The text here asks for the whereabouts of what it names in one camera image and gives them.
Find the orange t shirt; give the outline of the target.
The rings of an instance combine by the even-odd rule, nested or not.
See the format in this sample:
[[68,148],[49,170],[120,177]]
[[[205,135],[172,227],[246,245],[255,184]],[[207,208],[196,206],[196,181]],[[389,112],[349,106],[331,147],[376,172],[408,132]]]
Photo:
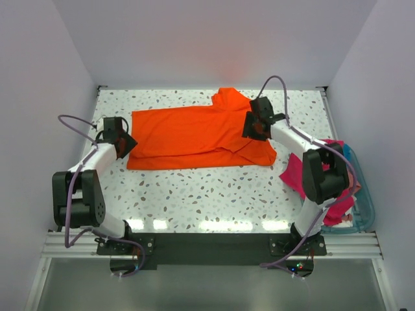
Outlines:
[[222,87],[210,106],[132,112],[131,136],[137,146],[129,170],[273,165],[277,153],[268,141],[243,137],[249,98]]

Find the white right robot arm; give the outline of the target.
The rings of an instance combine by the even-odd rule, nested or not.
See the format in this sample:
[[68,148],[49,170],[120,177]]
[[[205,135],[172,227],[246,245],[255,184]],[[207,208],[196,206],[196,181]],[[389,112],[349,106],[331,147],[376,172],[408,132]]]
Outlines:
[[295,128],[283,113],[275,114],[266,97],[250,101],[243,137],[258,141],[273,140],[302,160],[302,189],[305,199],[292,224],[290,250],[304,254],[312,246],[310,236],[321,231],[328,209],[338,203],[348,188],[347,159],[338,143],[327,144]]

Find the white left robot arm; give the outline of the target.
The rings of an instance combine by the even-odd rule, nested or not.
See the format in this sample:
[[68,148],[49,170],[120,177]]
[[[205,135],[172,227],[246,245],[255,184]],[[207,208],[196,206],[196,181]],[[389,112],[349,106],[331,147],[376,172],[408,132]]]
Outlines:
[[72,115],[59,115],[58,120],[84,136],[90,151],[73,167],[56,172],[52,177],[53,216],[63,227],[64,245],[72,247],[87,232],[112,240],[120,254],[134,248],[134,238],[128,222],[106,210],[100,176],[118,159],[125,158],[137,141],[129,134],[124,117],[102,117],[94,124]]

